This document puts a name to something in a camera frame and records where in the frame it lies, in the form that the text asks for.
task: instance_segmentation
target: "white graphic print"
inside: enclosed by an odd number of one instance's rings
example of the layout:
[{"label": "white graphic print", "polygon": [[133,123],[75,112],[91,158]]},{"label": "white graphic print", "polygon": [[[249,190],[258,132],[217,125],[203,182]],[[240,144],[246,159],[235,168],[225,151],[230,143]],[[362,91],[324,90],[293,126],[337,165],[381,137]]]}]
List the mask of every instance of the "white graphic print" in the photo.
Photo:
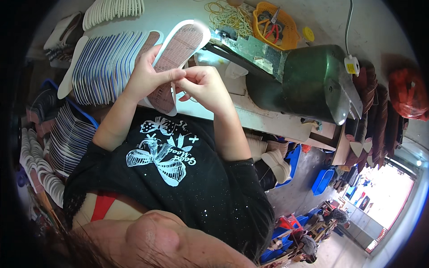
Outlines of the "white graphic print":
[{"label": "white graphic print", "polygon": [[177,146],[176,146],[176,144],[174,143],[174,139],[173,139],[173,137],[170,137],[170,138],[167,140],[167,142],[168,142],[168,144],[170,144],[170,145],[171,145],[171,146],[173,146],[173,147],[177,147],[177,148],[179,148],[179,149],[184,150],[185,152],[189,152],[189,151],[192,149],[192,146],[185,146],[185,147],[183,147],[183,148],[182,148],[184,137],[185,137],[185,136],[183,136],[182,134],[179,134],[179,138],[178,138],[178,140],[177,140]]},{"label": "white graphic print", "polygon": [[[138,149],[128,152],[126,157],[127,166],[143,166],[149,163],[154,163],[158,168],[158,172],[161,177],[168,185],[172,187],[178,186],[181,180],[186,176],[186,165],[184,162],[188,163],[190,166],[196,164],[195,158],[191,157],[192,154],[189,153],[193,146],[183,146],[184,138],[191,134],[185,128],[186,126],[186,122],[180,121],[180,124],[177,124],[166,118],[161,118],[161,116],[156,117],[155,121],[146,120],[141,125],[140,132],[150,133],[159,130],[164,136],[169,136],[167,143],[159,145],[158,141],[161,140],[155,138],[156,133],[153,135],[147,134],[147,138],[142,140],[138,145]],[[187,134],[182,135],[179,133],[178,138],[174,139],[174,132],[180,132],[182,130],[187,132]],[[198,138],[194,135],[194,137],[189,138],[189,140],[194,143]],[[146,146],[149,147],[149,151],[144,150]],[[168,153],[174,154],[173,158],[162,162]]]},{"label": "white graphic print", "polygon": [[186,176],[186,166],[180,160],[180,157],[174,157],[168,161],[162,162],[162,159],[172,151],[170,144],[164,143],[161,145],[161,150],[158,152],[158,139],[153,136],[146,138],[141,142],[141,147],[146,145],[149,147],[150,152],[135,149],[127,154],[127,166],[143,166],[149,163],[154,163],[161,174],[162,179],[170,186],[175,187]]},{"label": "white graphic print", "polygon": [[165,136],[171,136],[173,135],[173,131],[177,130],[176,127],[177,126],[181,126],[183,131],[188,132],[188,130],[186,130],[185,126],[187,126],[186,123],[183,123],[183,121],[180,121],[180,124],[176,124],[170,120],[168,120],[167,118],[162,118],[161,116],[155,117],[155,122],[152,120],[146,120],[142,125],[141,125],[141,133],[149,133],[152,131],[155,131],[157,129],[159,129],[161,131],[161,133]]}]

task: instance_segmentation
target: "black t-shirt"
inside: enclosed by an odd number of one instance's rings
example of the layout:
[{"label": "black t-shirt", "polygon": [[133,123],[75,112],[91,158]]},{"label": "black t-shirt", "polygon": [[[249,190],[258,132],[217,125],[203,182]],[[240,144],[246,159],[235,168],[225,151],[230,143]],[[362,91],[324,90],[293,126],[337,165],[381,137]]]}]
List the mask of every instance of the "black t-shirt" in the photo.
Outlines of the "black t-shirt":
[{"label": "black t-shirt", "polygon": [[225,162],[214,144],[211,121],[137,109],[126,141],[113,152],[88,145],[66,183],[68,222],[86,192],[112,191],[174,213],[255,260],[268,247],[274,212],[253,160]]}]

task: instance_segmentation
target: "plastic basket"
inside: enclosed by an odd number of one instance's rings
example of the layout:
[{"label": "plastic basket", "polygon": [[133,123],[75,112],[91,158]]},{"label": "plastic basket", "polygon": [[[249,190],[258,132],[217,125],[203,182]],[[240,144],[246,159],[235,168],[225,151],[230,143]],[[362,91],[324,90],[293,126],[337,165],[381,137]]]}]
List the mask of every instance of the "plastic basket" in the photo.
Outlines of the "plastic basket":
[{"label": "plastic basket", "polygon": [[335,171],[333,169],[324,169],[319,172],[319,175],[317,176],[316,181],[311,188],[314,196],[321,195],[325,191],[326,187],[328,187],[329,182],[334,176],[334,172]]},{"label": "plastic basket", "polygon": [[284,24],[284,29],[282,31],[283,39],[281,40],[282,44],[278,46],[265,39],[258,29],[258,15],[261,14],[263,11],[268,11],[271,15],[274,15],[274,13],[277,11],[277,7],[267,2],[260,2],[256,6],[256,9],[253,11],[253,35],[262,42],[267,43],[280,50],[296,48],[296,44],[301,39],[301,37],[296,30],[296,24],[291,18],[291,16],[286,14],[283,10],[280,10],[277,15],[277,20]]}]

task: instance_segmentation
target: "red-handled pliers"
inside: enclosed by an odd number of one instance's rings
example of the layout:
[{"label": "red-handled pliers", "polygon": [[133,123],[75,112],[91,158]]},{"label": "red-handled pliers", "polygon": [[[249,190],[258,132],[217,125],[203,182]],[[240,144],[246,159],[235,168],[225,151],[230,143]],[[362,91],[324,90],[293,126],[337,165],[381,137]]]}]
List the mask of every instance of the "red-handled pliers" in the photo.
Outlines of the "red-handled pliers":
[{"label": "red-handled pliers", "polygon": [[268,34],[265,36],[265,39],[268,39],[268,37],[274,32],[275,30],[275,40],[273,42],[273,44],[275,44],[278,40],[278,25],[276,24],[277,21],[277,15],[280,11],[280,7],[277,8],[277,11],[274,13],[273,17],[271,18],[271,30],[268,32]]}]

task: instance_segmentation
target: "workshop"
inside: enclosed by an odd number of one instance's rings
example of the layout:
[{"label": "workshop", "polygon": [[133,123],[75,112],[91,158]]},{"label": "workshop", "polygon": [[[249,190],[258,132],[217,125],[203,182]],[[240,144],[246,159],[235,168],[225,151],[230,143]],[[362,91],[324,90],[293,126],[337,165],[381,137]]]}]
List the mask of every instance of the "workshop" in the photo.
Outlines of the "workshop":
[{"label": "workshop", "polygon": [[387,1],[38,9],[2,100],[5,267],[422,267],[427,73]]}]

